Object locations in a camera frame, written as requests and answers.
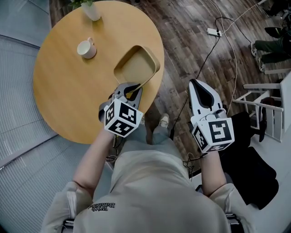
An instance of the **dark pants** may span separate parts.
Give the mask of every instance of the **dark pants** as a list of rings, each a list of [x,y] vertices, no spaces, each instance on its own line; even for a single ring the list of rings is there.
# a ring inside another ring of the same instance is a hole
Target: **dark pants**
[[[288,1],[286,0],[276,0],[270,10],[267,10],[267,14],[274,16],[277,15],[281,10],[286,10],[288,8]]]
[[[285,61],[291,57],[286,54],[281,46],[280,40],[276,41],[255,41],[257,50],[269,52],[261,57],[263,63],[276,63]]]

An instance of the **beige t-shirt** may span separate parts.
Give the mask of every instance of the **beige t-shirt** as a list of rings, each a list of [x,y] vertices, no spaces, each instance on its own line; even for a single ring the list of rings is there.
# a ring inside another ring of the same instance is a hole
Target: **beige t-shirt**
[[[157,151],[124,153],[112,175],[110,193],[96,202],[69,182],[56,194],[43,233],[60,233],[74,218],[75,233],[228,233],[225,213],[236,214],[246,233],[255,232],[246,205],[233,184],[210,198],[195,191],[181,159]]]

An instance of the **wooden floor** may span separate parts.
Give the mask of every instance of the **wooden floor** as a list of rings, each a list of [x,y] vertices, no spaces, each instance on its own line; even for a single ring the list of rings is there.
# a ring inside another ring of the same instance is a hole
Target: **wooden floor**
[[[256,0],[212,0],[225,17],[236,19]],[[55,25],[65,14],[71,11],[67,7],[70,1],[50,0],[52,25]],[[134,4],[145,12],[155,23],[165,48],[165,70],[159,92],[154,103],[146,114],[146,123],[150,128],[157,124],[161,113],[167,112],[171,124],[178,117],[180,109],[187,98],[189,80],[197,78],[204,59],[213,47],[216,39],[206,33],[208,27],[215,28],[214,20],[220,17],[217,9],[209,0],[140,0]],[[224,20],[228,28],[229,20]],[[264,30],[267,26],[280,26],[278,16],[268,18],[261,6],[255,6],[238,21],[238,26],[251,41],[273,40]],[[228,31],[227,36],[237,57],[237,83],[234,98],[244,94],[242,88],[246,83],[275,82],[283,75],[264,75],[258,71],[258,65],[249,49],[249,42],[240,33],[236,25]],[[267,65],[267,69],[290,67],[290,62]],[[223,36],[209,56],[198,77],[215,88],[221,96],[223,104],[230,105],[235,87],[235,58],[230,45]],[[231,105],[229,116],[242,111],[235,103]],[[195,157],[200,154],[197,144],[189,133],[187,122],[190,120],[189,105],[183,110],[175,127],[174,142],[186,159],[191,152]]]

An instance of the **white mug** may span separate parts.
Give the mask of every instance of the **white mug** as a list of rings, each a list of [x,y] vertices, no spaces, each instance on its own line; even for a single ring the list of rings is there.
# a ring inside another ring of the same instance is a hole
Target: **white mug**
[[[96,52],[97,49],[91,37],[86,41],[82,41],[77,47],[77,53],[87,59],[94,57]]]

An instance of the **white power strip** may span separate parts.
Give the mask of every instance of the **white power strip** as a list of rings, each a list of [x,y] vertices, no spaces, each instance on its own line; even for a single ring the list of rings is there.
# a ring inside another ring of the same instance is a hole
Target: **white power strip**
[[[217,36],[217,37],[221,37],[222,36],[221,31],[217,32],[217,30],[212,29],[212,28],[207,28],[207,33],[209,35],[213,35],[213,36]]]

